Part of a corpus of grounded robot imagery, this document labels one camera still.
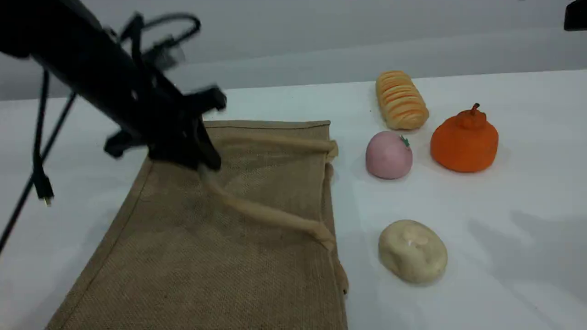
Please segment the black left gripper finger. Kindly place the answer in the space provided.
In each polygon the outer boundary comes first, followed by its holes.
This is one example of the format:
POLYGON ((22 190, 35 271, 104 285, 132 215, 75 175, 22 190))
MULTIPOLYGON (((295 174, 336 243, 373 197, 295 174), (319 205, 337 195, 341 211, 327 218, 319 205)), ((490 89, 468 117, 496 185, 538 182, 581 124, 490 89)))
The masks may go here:
POLYGON ((191 126, 193 142, 197 148, 200 163, 208 169, 218 172, 222 167, 222 159, 212 144, 202 119, 191 119, 191 126))
POLYGON ((178 165, 196 171, 200 159, 196 152, 184 149, 149 149, 149 159, 157 162, 178 165))

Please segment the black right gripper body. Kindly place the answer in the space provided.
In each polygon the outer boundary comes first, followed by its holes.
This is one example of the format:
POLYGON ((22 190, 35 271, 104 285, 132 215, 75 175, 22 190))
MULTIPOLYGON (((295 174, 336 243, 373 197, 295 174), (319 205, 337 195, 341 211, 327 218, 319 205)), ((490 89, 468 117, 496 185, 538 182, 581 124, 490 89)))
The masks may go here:
POLYGON ((587 0, 573 0, 565 8, 565 31, 587 30, 587 0))

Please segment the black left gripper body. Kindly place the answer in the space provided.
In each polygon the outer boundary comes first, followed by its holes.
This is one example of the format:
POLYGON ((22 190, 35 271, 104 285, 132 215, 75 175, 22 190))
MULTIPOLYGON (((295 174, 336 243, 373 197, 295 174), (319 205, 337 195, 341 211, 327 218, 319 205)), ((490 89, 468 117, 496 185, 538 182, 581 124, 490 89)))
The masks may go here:
POLYGON ((132 134, 121 129, 113 134, 105 142, 105 152, 119 158, 130 148, 147 146, 148 149, 184 149, 197 153, 191 119, 203 120, 203 114, 222 111, 226 106, 227 97, 217 85, 183 95, 173 100, 169 109, 156 110, 155 115, 140 115, 147 124, 143 132, 132 134))

